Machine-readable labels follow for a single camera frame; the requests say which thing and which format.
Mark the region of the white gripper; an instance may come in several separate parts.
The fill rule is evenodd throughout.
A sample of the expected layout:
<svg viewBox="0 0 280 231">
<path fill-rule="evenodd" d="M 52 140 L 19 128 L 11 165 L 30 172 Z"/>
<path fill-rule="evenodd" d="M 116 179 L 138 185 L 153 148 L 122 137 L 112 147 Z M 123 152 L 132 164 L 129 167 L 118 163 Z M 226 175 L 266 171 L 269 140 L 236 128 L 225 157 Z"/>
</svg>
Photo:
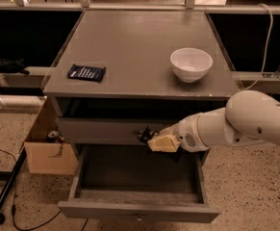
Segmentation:
<svg viewBox="0 0 280 231">
<path fill-rule="evenodd" d="M 189 115 L 177 125 L 161 130 L 148 141 L 148 146 L 155 152 L 174 153 L 181 147 L 189 152 L 206 151 L 209 147 L 200 139 L 197 121 L 200 114 Z"/>
</svg>

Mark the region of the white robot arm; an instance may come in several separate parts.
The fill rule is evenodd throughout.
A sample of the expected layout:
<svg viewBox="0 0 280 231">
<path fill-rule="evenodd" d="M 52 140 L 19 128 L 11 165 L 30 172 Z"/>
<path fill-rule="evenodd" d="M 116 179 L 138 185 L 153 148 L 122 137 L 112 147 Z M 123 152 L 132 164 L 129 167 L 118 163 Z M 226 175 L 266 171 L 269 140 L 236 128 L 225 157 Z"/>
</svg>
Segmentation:
<svg viewBox="0 0 280 231">
<path fill-rule="evenodd" d="M 280 102 L 255 90 L 235 93 L 226 106 L 189 115 L 147 144 L 153 151 L 206 151 L 214 145 L 243 147 L 270 142 L 280 146 Z"/>
</svg>

